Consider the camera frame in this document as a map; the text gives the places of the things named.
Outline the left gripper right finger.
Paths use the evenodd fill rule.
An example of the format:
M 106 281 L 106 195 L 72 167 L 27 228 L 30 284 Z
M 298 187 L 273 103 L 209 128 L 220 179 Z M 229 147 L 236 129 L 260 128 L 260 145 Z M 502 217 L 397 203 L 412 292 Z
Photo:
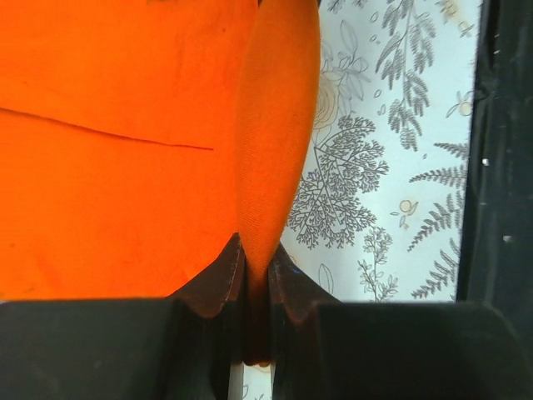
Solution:
M 341 302 L 279 247 L 268 269 L 275 399 L 529 399 L 509 323 L 472 302 Z

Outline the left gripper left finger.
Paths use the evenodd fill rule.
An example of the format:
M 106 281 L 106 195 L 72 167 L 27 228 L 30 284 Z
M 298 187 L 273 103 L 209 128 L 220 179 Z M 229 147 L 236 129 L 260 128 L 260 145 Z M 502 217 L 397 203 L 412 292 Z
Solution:
M 233 236 L 167 297 L 4 303 L 2 398 L 241 398 L 244 272 Z

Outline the orange t shirt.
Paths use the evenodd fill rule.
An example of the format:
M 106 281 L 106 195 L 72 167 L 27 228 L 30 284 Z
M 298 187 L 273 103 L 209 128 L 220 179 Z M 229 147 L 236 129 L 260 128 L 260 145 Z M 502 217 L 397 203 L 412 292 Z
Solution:
M 1 299 L 163 297 L 238 233 L 249 365 L 313 128 L 316 1 L 4 1 Z

